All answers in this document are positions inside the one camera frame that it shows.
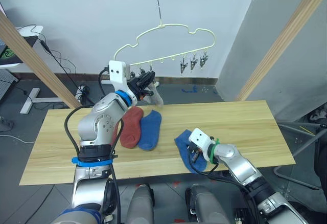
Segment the wooden table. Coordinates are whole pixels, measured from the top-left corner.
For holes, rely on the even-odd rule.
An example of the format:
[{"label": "wooden table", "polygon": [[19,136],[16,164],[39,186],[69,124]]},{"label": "wooden table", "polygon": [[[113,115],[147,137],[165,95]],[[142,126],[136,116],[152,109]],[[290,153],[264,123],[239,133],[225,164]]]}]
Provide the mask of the wooden table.
[{"label": "wooden table", "polygon": [[[265,101],[223,102],[164,105],[163,108],[140,106],[144,116],[152,109],[162,115],[157,147],[143,151],[138,147],[127,149],[117,144],[114,160],[116,176],[135,178],[142,176],[188,173],[174,138],[185,129],[199,127],[206,134],[219,138],[221,143],[235,144],[241,154],[256,167],[295,164],[294,158]],[[20,185],[71,183],[76,156],[63,122],[71,109],[49,110]],[[90,109],[81,109],[69,121],[69,128],[78,141],[77,124]]]}]

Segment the clothes hanger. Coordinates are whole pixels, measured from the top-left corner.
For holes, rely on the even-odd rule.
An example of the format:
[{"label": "clothes hanger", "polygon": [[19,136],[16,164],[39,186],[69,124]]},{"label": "clothes hanger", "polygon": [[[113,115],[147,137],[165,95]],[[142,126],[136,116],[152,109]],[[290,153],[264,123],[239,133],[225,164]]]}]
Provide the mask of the clothes hanger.
[{"label": "clothes hanger", "polygon": [[146,60],[146,61],[142,61],[142,62],[138,62],[138,63],[132,63],[130,64],[130,66],[132,65],[141,65],[141,64],[145,64],[145,63],[152,63],[152,62],[155,62],[155,61],[161,61],[163,62],[165,59],[172,59],[174,60],[175,57],[177,56],[186,56],[186,54],[188,53],[196,53],[197,51],[201,51],[201,50],[204,50],[205,52],[207,52],[207,50],[209,48],[212,48],[215,44],[216,44],[216,35],[211,31],[211,30],[208,30],[208,29],[204,29],[204,28],[197,28],[195,31],[191,31],[190,28],[187,26],[187,25],[184,25],[184,24],[162,24],[162,19],[161,19],[161,10],[160,10],[160,4],[159,4],[159,0],[157,0],[158,2],[158,9],[159,9],[159,17],[160,17],[160,24],[159,26],[155,27],[155,28],[152,28],[152,29],[149,29],[143,33],[141,33],[140,35],[138,35],[136,37],[136,44],[134,45],[131,45],[131,44],[126,44],[124,46],[122,46],[121,48],[119,48],[114,56],[113,56],[113,59],[116,60],[117,58],[117,54],[122,51],[123,49],[127,48],[127,47],[130,47],[130,48],[136,48],[139,44],[139,39],[146,35],[147,33],[149,32],[152,32],[152,31],[156,31],[156,30],[160,30],[160,29],[163,29],[165,27],[184,27],[187,29],[188,33],[191,34],[191,35],[194,35],[196,34],[198,31],[205,31],[205,32],[209,32],[212,36],[213,36],[213,43],[210,45],[210,46],[205,46],[205,47],[202,47],[202,48],[198,48],[198,49],[193,49],[193,50],[189,50],[189,51],[186,51],[186,52],[182,52],[182,53],[178,53],[178,54],[173,54],[173,55],[168,55],[168,56],[164,56],[164,57],[160,57],[160,58],[156,58],[156,59],[150,59],[150,60]]}]

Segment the wooden frame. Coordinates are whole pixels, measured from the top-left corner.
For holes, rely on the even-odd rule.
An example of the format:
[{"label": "wooden frame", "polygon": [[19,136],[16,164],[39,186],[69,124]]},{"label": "wooden frame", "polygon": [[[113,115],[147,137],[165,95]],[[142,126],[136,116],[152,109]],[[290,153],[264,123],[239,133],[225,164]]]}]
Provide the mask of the wooden frame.
[{"label": "wooden frame", "polygon": [[[243,86],[237,97],[238,101],[244,101],[250,96],[255,87],[277,62],[321,2],[322,0],[302,0],[281,34]],[[18,55],[20,59],[69,107],[73,108],[79,106],[74,96],[59,80],[57,80],[56,76],[37,56],[34,50],[26,46],[23,38],[17,33],[13,25],[3,14],[0,14],[0,37],[17,55],[20,53]]]}]

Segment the red sock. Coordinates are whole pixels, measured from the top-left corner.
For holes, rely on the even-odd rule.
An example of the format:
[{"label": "red sock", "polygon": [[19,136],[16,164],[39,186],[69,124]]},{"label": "red sock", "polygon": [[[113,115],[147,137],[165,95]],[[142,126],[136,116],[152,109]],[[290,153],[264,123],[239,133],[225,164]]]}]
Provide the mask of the red sock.
[{"label": "red sock", "polygon": [[[126,148],[133,148],[138,144],[141,137],[141,126],[140,121],[143,117],[143,110],[136,106],[130,108],[122,119],[124,121],[124,128],[120,136],[121,145]],[[117,127],[112,134],[112,141],[116,138]]]}]

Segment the blue sock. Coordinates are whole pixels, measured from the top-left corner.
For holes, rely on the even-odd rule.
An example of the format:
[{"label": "blue sock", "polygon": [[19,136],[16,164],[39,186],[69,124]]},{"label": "blue sock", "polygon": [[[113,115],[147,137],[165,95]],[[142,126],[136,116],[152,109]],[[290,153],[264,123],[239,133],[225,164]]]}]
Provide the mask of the blue sock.
[{"label": "blue sock", "polygon": [[141,138],[138,142],[138,147],[142,150],[153,150],[159,140],[161,124],[161,114],[152,110],[146,117],[141,118]]},{"label": "blue sock", "polygon": [[[179,137],[175,139],[176,146],[178,147],[180,157],[183,160],[184,165],[189,169],[190,172],[196,173],[190,166],[189,164],[189,158],[188,158],[188,145],[190,144],[189,142],[189,137],[191,135],[191,131],[188,129],[185,130]],[[204,159],[203,155],[200,154],[198,159],[196,160],[195,163],[192,163],[194,167],[199,170],[203,171],[206,169],[206,160]]]}]

